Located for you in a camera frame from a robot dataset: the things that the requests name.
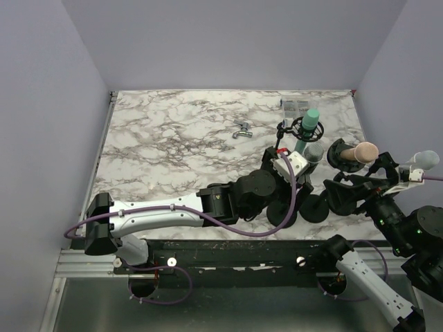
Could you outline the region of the black round-base mic stand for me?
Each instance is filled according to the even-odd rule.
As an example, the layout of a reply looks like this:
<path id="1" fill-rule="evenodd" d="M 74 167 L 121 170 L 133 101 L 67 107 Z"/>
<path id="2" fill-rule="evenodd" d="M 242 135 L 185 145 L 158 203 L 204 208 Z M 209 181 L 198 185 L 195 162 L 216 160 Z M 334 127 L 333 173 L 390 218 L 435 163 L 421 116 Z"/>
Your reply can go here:
<path id="1" fill-rule="evenodd" d="M 305 175 L 306 182 L 311 183 L 310 175 Z M 291 227 L 297 220 L 298 214 L 310 223 L 320 223 L 325 220 L 327 214 L 321 211 L 321 204 L 318 202 L 319 195 L 310 194 L 298 213 L 293 211 L 290 220 L 284 228 Z M 291 202 L 290 194 L 277 194 L 277 197 L 272 201 L 266 209 L 266 217 L 268 221 L 274 225 L 279 226 L 289 211 Z"/>

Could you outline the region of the grey mesh microphone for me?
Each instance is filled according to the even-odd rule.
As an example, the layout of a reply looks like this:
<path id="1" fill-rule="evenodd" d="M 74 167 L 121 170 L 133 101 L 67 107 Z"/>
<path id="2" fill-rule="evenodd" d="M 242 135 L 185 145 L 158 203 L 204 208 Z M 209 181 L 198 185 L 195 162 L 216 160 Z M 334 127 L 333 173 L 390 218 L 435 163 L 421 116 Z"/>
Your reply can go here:
<path id="1" fill-rule="evenodd" d="M 305 170 L 305 174 L 311 174 L 318 166 L 319 162 L 323 159 L 325 149 L 319 142 L 313 142 L 307 145 L 303 152 L 303 157 L 308 162 L 308 167 Z"/>

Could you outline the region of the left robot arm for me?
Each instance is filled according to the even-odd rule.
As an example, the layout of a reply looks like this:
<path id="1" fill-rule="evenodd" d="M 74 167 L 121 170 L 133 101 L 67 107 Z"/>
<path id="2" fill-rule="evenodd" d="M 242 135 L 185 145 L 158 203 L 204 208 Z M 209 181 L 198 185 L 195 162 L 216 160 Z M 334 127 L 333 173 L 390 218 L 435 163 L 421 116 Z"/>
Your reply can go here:
<path id="1" fill-rule="evenodd" d="M 108 193 L 96 195 L 86 219 L 87 255 L 110 255 L 124 246 L 123 239 L 137 232 L 170 227 L 218 226 L 235 234 L 238 220 L 249 221 L 276 201 L 289 200 L 289 209 L 278 224 L 280 230 L 296 211 L 298 177 L 308 161 L 298 152 L 268 148 L 261 168 L 235 182 L 212 184 L 195 194 L 148 202 L 114 201 Z"/>

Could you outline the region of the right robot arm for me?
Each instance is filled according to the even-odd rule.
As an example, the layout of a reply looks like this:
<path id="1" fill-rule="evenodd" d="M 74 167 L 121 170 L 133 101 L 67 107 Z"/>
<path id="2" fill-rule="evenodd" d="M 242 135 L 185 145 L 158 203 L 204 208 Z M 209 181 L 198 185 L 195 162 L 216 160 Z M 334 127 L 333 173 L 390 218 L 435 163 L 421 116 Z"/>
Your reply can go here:
<path id="1" fill-rule="evenodd" d="M 442 209 L 426 205 L 405 215 L 395 203 L 396 194 L 423 185 L 425 173 L 440 157 L 434 151 L 416 153 L 397 164 L 381 154 L 365 176 L 350 175 L 345 182 L 324 182 L 327 201 L 335 214 L 364 213 L 374 221 L 396 257 L 406 258 L 401 268 L 412 286 L 442 301 Z M 423 313 L 396 293 L 362 260 L 341 235 L 325 241 L 312 257 L 315 267 L 338 270 L 379 306 L 393 331 L 425 331 Z"/>

